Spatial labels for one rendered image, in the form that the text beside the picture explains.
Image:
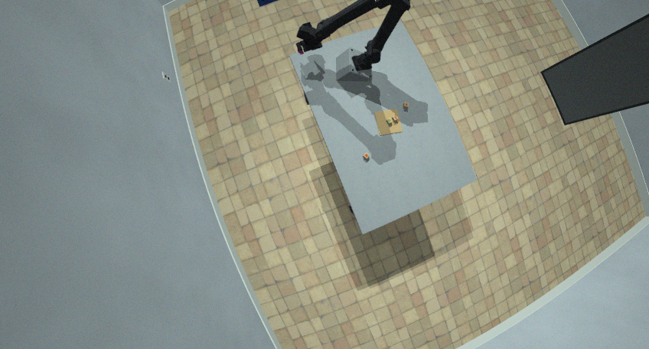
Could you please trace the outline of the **tan flat mat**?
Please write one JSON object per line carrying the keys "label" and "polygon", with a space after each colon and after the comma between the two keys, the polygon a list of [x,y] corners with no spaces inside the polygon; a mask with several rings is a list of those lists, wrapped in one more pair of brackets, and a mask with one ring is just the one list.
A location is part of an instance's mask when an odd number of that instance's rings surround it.
{"label": "tan flat mat", "polygon": [[[384,110],[384,111],[379,111],[374,113],[376,116],[377,126],[380,135],[386,135],[386,134],[403,131],[397,109]],[[390,124],[387,124],[386,120],[389,118],[392,119],[393,116],[397,116],[398,120],[396,120],[395,122],[393,121]]]}

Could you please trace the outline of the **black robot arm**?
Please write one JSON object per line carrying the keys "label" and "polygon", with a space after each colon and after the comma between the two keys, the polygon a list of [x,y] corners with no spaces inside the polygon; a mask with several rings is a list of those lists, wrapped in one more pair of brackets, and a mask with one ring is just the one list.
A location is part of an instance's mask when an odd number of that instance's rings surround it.
{"label": "black robot arm", "polygon": [[374,8],[382,9],[388,5],[390,5],[390,9],[376,36],[373,40],[367,42],[367,46],[365,47],[367,52],[364,51],[363,54],[352,57],[356,70],[369,70],[372,68],[372,64],[380,62],[380,54],[384,44],[403,13],[410,9],[410,0],[357,0],[330,18],[320,21],[317,29],[313,28],[310,22],[303,24],[299,28],[300,31],[298,30],[299,32],[296,37],[303,39],[305,45],[309,41],[312,45],[318,45],[348,22],[353,21],[355,18],[360,17]]}

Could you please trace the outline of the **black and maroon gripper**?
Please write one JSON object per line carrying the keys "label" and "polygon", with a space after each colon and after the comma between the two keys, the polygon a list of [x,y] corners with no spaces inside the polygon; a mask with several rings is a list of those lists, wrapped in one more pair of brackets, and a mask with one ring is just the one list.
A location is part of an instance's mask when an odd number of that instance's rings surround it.
{"label": "black and maroon gripper", "polygon": [[[315,50],[315,49],[318,49],[318,48],[323,47],[322,44],[321,44],[321,42],[320,42],[318,45],[315,46],[315,45],[312,45],[312,44],[310,43],[310,41],[309,41],[309,43],[308,43],[307,45],[305,45],[304,40],[298,42],[298,43],[296,44],[296,46],[297,46],[297,48],[298,48],[298,52],[300,51],[300,54],[304,54],[304,52],[306,52],[306,51],[310,51],[310,50],[313,51],[313,50]],[[302,50],[302,47],[303,47],[303,50]],[[303,51],[304,51],[304,52],[303,52]]]}

